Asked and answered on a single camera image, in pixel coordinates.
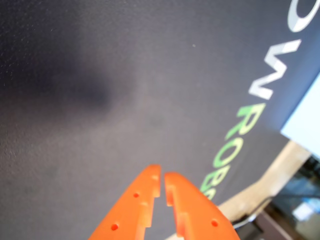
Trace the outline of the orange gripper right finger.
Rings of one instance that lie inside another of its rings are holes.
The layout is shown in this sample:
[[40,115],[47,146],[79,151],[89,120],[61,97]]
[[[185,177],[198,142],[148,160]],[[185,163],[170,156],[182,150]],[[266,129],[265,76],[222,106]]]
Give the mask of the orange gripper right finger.
[[173,207],[176,235],[185,240],[238,240],[231,222],[186,177],[164,175],[167,206]]

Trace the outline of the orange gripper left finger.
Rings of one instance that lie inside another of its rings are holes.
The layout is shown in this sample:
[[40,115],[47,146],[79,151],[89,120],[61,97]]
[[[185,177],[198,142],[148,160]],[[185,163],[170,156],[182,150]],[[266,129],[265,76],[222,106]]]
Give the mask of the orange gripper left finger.
[[161,194],[161,166],[146,167],[100,222],[90,240],[143,240]]

